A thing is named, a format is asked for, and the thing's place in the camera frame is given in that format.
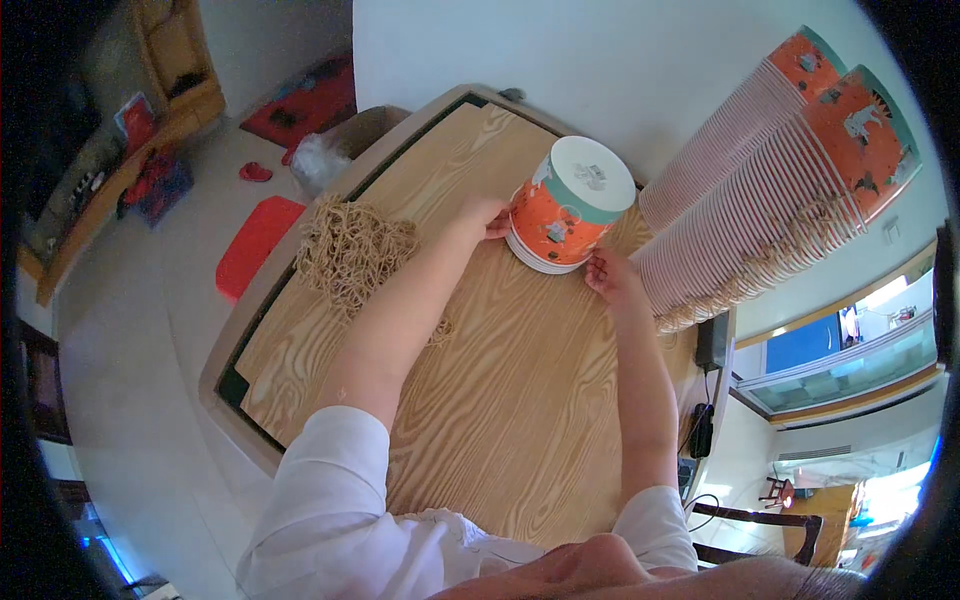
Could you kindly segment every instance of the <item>plastic bag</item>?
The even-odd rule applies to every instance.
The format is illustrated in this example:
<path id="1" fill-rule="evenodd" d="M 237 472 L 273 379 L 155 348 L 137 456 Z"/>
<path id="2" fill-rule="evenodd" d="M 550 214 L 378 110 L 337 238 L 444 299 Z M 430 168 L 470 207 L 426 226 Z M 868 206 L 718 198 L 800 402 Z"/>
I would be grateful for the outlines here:
<path id="1" fill-rule="evenodd" d="M 352 160 L 340 155 L 319 133 L 310 133 L 300 141 L 290 162 L 290 170 L 309 200 L 320 196 Z"/>

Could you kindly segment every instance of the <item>person's left hand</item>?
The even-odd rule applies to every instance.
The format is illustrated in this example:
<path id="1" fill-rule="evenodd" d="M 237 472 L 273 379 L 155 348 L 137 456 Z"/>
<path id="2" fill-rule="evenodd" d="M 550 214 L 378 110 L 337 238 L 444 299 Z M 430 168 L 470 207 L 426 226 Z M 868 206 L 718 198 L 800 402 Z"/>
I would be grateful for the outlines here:
<path id="1" fill-rule="evenodd" d="M 478 240 L 495 240 L 510 231 L 509 205 L 497 198 L 471 195 L 464 199 L 457 220 L 471 231 Z"/>

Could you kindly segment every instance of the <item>white shirt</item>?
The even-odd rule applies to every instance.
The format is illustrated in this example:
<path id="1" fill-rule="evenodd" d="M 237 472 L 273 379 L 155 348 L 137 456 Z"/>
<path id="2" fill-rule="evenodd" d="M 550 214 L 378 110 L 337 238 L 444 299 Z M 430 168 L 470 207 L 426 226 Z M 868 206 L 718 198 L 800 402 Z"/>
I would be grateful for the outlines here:
<path id="1" fill-rule="evenodd" d="M 485 533 L 444 510 L 386 512 L 390 434 L 349 406 L 318 411 L 280 462 L 237 570 L 251 599 L 425 598 L 538 559 L 530 543 Z M 677 491 L 634 496 L 613 526 L 646 568 L 697 570 Z"/>

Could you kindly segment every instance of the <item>hand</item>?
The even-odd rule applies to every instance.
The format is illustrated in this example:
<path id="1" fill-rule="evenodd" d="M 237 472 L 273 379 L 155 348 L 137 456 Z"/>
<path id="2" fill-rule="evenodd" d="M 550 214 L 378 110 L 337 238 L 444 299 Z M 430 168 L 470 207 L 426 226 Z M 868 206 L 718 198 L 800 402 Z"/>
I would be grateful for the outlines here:
<path id="1" fill-rule="evenodd" d="M 509 205 L 497 198 L 470 195 L 457 215 L 457 222 L 476 233 L 477 241 L 504 237 L 510 231 Z"/>
<path id="2" fill-rule="evenodd" d="M 607 301 L 614 312 L 650 310 L 650 299 L 643 280 L 625 257 L 606 248 L 598 248 L 587 261 L 587 285 Z"/>

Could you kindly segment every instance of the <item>paper cup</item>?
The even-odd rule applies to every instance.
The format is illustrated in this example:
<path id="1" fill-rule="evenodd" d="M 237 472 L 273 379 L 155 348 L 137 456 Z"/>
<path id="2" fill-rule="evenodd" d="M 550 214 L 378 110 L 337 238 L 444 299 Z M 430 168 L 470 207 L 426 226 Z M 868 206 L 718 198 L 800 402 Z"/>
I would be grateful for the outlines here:
<path id="1" fill-rule="evenodd" d="M 585 137 L 562 137 L 515 192 L 507 244 L 537 271 L 569 273 L 590 258 L 635 196 L 634 178 L 613 152 Z"/>
<path id="2" fill-rule="evenodd" d="M 903 113 L 862 64 L 811 103 L 804 118 L 850 191 L 856 227 L 873 221 L 920 172 Z"/>
<path id="3" fill-rule="evenodd" d="M 684 144 L 637 206 L 648 227 L 666 229 L 730 175 L 791 115 L 840 79 L 843 62 L 810 28 L 770 53 Z"/>
<path id="4" fill-rule="evenodd" d="M 661 333 L 710 319 L 826 258 L 921 168 L 914 138 L 857 66 L 631 256 Z"/>

